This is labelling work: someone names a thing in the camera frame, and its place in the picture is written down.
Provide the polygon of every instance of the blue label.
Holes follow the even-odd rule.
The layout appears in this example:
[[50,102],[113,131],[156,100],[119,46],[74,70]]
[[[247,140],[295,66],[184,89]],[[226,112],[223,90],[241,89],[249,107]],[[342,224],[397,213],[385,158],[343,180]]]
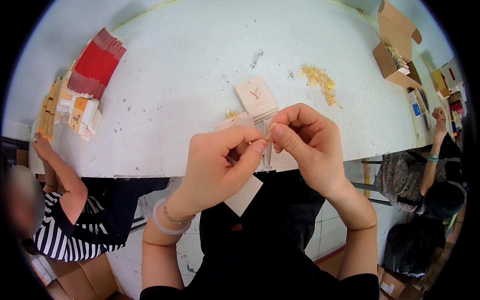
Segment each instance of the blue label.
[[415,104],[412,104],[412,106],[413,106],[413,111],[415,112],[415,116],[421,115],[419,104],[415,103]]

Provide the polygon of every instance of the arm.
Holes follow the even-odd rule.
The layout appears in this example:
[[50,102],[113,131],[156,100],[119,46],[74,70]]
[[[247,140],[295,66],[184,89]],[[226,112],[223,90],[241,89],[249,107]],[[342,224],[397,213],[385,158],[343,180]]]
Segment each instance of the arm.
[[305,104],[272,119],[270,142],[298,162],[305,182],[332,204],[347,227],[345,254],[337,278],[377,273],[377,218],[368,199],[345,178],[337,126]]
[[43,165],[45,169],[45,187],[43,191],[46,193],[56,192],[58,191],[58,182],[57,182],[57,174],[52,166],[46,161],[43,160]]
[[63,183],[66,192],[60,197],[60,205],[70,222],[75,224],[85,206],[87,187],[78,178],[75,171],[53,151],[50,143],[42,134],[36,133],[35,137],[36,142],[33,142],[32,146],[38,157],[50,164]]
[[[248,126],[234,126],[192,137],[185,179],[167,203],[170,217],[177,221],[187,220],[238,192],[260,163],[266,147],[262,138],[256,128]],[[232,166],[225,156],[239,145],[244,151]],[[163,207],[158,208],[156,216],[163,228],[180,230],[185,227],[169,221]],[[164,233],[151,218],[148,220],[142,242],[142,288],[183,288],[176,251],[180,237]]]
[[[440,147],[444,137],[447,134],[446,124],[445,124],[445,115],[441,108],[435,108],[433,110],[432,116],[437,120],[435,125],[435,135],[433,138],[433,145],[431,154],[439,155]],[[425,166],[425,171],[423,173],[423,179],[420,185],[420,193],[422,196],[425,196],[428,189],[433,185],[433,180],[435,179],[435,171],[437,169],[436,161],[427,161],[427,166]]]

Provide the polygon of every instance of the hand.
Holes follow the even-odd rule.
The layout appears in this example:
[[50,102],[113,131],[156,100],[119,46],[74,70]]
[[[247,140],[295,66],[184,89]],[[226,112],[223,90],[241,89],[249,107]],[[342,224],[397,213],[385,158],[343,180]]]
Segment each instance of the hand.
[[441,119],[441,120],[446,120],[446,117],[444,115],[444,111],[441,107],[437,107],[433,110],[432,117],[435,118],[435,120]]
[[295,104],[277,113],[270,122],[269,141],[298,162],[305,182],[330,198],[347,179],[343,171],[340,132],[334,122],[305,104]]
[[[171,200],[168,203],[172,218],[187,219],[238,192],[260,164],[266,147],[263,138],[250,126],[194,135],[190,139],[185,179],[172,196],[177,201],[171,206],[172,211]],[[242,149],[241,156],[232,166],[225,157],[237,146]]]
[[438,118],[435,125],[435,134],[433,136],[434,143],[442,144],[444,137],[447,135],[445,120]]
[[48,162],[48,159],[55,154],[50,142],[43,137],[39,132],[35,133],[36,141],[32,143],[32,147],[35,149],[38,158],[43,160],[43,163]]

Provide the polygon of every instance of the bracelet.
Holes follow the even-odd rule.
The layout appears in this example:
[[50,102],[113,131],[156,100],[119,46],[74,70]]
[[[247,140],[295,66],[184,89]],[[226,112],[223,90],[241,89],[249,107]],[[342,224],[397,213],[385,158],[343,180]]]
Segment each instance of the bracelet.
[[171,230],[171,229],[165,228],[165,227],[160,225],[160,222],[158,221],[158,218],[157,218],[156,214],[158,212],[158,208],[162,204],[164,204],[165,202],[166,202],[166,199],[161,199],[157,203],[155,203],[155,206],[153,207],[153,212],[152,212],[153,221],[155,222],[158,229],[160,229],[161,231],[163,231],[166,234],[169,234],[169,235],[183,234],[185,231],[188,230],[188,228],[190,228],[190,225],[192,224],[191,221],[188,222],[188,225],[185,226],[185,228],[182,228],[182,229],[179,229],[179,230]]
[[173,223],[178,224],[178,225],[187,224],[188,222],[192,221],[193,218],[195,218],[195,215],[191,216],[190,218],[188,218],[188,219],[185,220],[185,221],[177,221],[177,220],[175,220],[174,218],[170,217],[170,215],[168,214],[168,211],[167,211],[167,202],[170,200],[170,197],[171,197],[172,195],[173,195],[173,194],[168,195],[168,196],[165,198],[165,202],[163,203],[163,212],[165,213],[165,216],[167,217],[167,219],[168,219],[170,222],[173,222]]
[[433,161],[433,162],[439,161],[437,154],[429,153],[427,158],[429,161]]

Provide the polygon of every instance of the fingernail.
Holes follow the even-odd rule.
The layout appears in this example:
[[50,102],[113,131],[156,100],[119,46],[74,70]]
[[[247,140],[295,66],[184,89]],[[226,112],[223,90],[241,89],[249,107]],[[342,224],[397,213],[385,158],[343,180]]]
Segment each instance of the fingernail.
[[267,147],[267,142],[265,140],[258,140],[257,146],[256,146],[258,153],[263,154],[266,147]]
[[280,137],[283,134],[283,128],[278,126],[277,123],[272,123],[270,125],[270,132],[274,135],[274,137]]

